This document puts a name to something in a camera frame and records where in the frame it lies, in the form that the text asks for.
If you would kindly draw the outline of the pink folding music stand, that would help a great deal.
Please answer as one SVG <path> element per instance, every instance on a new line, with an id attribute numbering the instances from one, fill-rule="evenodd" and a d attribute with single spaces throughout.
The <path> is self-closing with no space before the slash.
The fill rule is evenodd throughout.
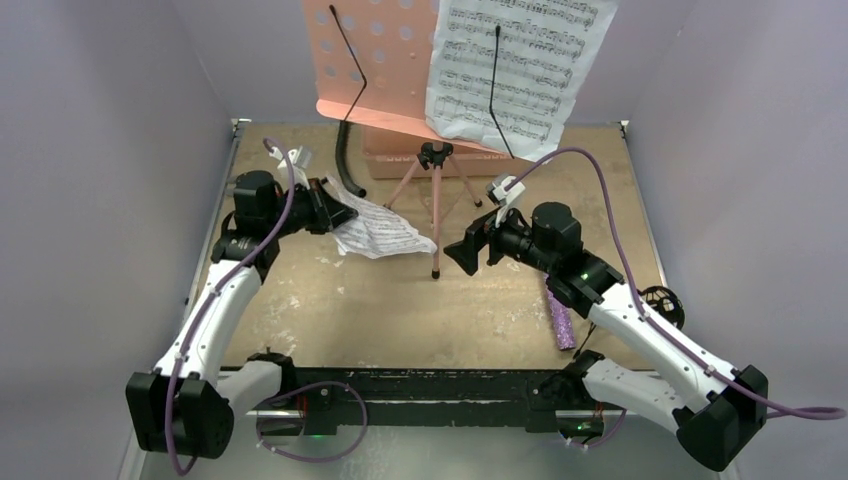
<path id="1" fill-rule="evenodd" d="M 464 140 L 440 138 L 425 122 L 438 2 L 304 1 L 301 7 L 316 75 L 317 112 L 363 128 L 426 139 L 417 162 L 397 179 L 398 186 L 384 204 L 392 206 L 413 177 L 429 178 L 431 238 L 438 242 L 450 211 L 442 198 L 445 178 L 460 178 L 472 203 L 483 204 L 471 177 L 453 159 L 455 146 L 495 152 Z"/>

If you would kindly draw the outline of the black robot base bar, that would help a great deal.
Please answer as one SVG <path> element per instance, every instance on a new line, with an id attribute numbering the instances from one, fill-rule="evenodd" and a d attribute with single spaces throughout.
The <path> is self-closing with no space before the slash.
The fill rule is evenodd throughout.
<path id="1" fill-rule="evenodd" d="M 598 410 L 577 378 L 561 370 L 369 369 L 297 367 L 286 391 L 315 385 L 292 400 L 264 401 L 262 416 L 305 420 L 308 435 L 340 426 L 515 427 L 556 432 Z"/>

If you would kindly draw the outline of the sheet music page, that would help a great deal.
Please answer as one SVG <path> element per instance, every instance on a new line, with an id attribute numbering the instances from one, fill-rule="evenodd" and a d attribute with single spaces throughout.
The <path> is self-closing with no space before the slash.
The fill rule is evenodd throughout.
<path id="1" fill-rule="evenodd" d="M 334 189 L 335 197 L 357 212 L 354 219 L 344 222 L 331 232 L 341 255 L 351 253 L 378 259 L 394 255 L 435 253 L 435 243 L 421 235 L 406 219 L 353 195 L 332 175 L 326 179 L 327 184 Z"/>
<path id="2" fill-rule="evenodd" d="M 619 9 L 617 1 L 442 1 L 425 122 L 536 161 L 555 150 Z"/>

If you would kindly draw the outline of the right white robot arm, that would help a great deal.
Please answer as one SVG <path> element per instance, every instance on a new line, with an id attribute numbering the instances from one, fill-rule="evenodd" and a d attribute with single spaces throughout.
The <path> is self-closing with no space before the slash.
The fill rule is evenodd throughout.
<path id="1" fill-rule="evenodd" d="M 597 400 L 633 412 L 673 433 L 695 461 L 717 472 L 765 425 L 765 406 L 740 390 L 767 396 L 767 377 L 753 365 L 739 369 L 702 348 L 642 300 L 620 272 L 585 249 L 581 224 L 567 205 L 542 203 L 529 221 L 516 209 L 492 211 L 443 252 L 473 275 L 483 248 L 490 266 L 508 257 L 545 273 L 556 300 L 610 331 L 657 374 L 584 352 L 561 381 L 569 404 Z"/>

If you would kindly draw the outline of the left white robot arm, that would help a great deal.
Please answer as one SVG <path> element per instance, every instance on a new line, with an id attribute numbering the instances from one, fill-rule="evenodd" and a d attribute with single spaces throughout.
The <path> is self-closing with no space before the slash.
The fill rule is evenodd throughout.
<path id="1" fill-rule="evenodd" d="M 231 376 L 221 379 L 219 372 L 242 315 L 280 253 L 280 238 L 301 231 L 323 235 L 358 217 L 325 184 L 309 178 L 282 186 L 263 170 L 236 177 L 234 209 L 222 221 L 200 298 L 155 366 L 126 384 L 142 450 L 216 459 L 236 421 L 254 407 L 267 402 L 284 409 L 295 402 L 295 367 L 285 354 L 253 354 Z"/>

